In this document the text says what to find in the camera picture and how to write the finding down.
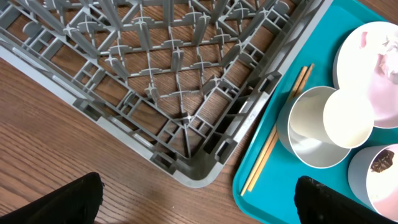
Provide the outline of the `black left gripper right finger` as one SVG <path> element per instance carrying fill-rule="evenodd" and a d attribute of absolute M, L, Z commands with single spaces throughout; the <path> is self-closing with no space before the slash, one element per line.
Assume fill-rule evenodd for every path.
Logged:
<path fill-rule="evenodd" d="M 309 176 L 298 178 L 294 203 L 302 224 L 396 224 Z"/>

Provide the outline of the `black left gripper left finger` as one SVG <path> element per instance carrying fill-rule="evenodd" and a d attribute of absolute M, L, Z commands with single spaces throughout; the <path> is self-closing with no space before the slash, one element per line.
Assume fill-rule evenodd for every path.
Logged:
<path fill-rule="evenodd" d="M 104 184 L 97 172 L 1 217 L 1 224 L 93 224 L 103 202 Z"/>

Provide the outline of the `pink bowl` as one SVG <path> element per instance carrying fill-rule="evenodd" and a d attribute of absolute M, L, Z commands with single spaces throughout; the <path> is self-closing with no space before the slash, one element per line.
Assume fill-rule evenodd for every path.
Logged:
<path fill-rule="evenodd" d="M 393 165 L 377 173 L 371 170 L 376 156 L 388 149 Z M 397 144 L 366 147 L 358 151 L 348 167 L 348 183 L 354 195 L 378 214 L 397 221 Z"/>

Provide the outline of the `brown food scrap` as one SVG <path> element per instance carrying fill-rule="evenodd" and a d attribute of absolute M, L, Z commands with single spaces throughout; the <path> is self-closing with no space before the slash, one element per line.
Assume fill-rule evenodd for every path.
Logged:
<path fill-rule="evenodd" d="M 388 149 L 381 151 L 371 164 L 373 172 L 381 173 L 393 165 L 394 153 Z"/>

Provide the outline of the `white paper cup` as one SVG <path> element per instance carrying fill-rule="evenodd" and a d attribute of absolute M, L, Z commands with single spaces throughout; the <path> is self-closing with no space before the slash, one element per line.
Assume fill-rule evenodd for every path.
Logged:
<path fill-rule="evenodd" d="M 289 123 L 301 136 L 349 149 L 369 138 L 374 112 L 357 91 L 317 86 L 298 96 Z"/>

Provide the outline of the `white tissue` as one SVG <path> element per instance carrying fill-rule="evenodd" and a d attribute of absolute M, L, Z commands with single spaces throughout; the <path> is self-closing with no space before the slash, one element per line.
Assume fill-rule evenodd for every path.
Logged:
<path fill-rule="evenodd" d="M 376 52 L 379 55 L 377 73 L 397 84 L 397 36 L 376 33 Z"/>

